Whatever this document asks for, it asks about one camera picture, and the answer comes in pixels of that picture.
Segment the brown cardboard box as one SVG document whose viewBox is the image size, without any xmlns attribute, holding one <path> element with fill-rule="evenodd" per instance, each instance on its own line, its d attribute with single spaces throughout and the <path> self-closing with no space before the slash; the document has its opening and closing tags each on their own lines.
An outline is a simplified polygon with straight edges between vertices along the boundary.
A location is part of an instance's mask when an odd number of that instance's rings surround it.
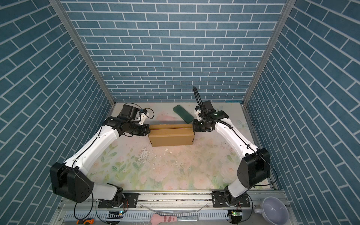
<svg viewBox="0 0 360 225">
<path fill-rule="evenodd" d="M 150 125 L 150 131 L 152 147 L 192 145 L 195 138 L 192 124 Z"/>
</svg>

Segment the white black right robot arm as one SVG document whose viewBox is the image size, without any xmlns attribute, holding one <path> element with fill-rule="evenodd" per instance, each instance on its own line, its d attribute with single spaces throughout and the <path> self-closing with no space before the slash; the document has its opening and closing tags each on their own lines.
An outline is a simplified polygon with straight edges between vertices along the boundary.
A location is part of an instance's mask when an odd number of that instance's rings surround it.
<svg viewBox="0 0 360 225">
<path fill-rule="evenodd" d="M 219 133 L 232 147 L 239 158 L 237 178 L 224 189 L 226 202 L 235 206 L 240 197 L 271 175 L 270 154 L 249 141 L 232 123 L 224 111 L 216 111 L 210 101 L 197 101 L 193 120 L 194 132 Z"/>
</svg>

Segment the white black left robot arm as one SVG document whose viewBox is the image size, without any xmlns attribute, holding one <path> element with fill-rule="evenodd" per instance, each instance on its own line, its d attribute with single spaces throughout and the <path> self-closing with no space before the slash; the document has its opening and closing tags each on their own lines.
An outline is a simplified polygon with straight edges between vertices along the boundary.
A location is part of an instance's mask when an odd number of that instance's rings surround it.
<svg viewBox="0 0 360 225">
<path fill-rule="evenodd" d="M 149 110 L 137 104 L 124 104 L 116 117 L 108 117 L 77 153 L 63 163 L 54 163 L 50 168 L 50 179 L 54 194 L 76 203 L 88 198 L 105 201 L 112 208 L 124 205 L 123 189 L 113 184 L 99 184 L 91 181 L 87 174 L 94 162 L 106 148 L 121 136 L 144 137 L 150 133 L 145 120 L 150 118 Z"/>
</svg>

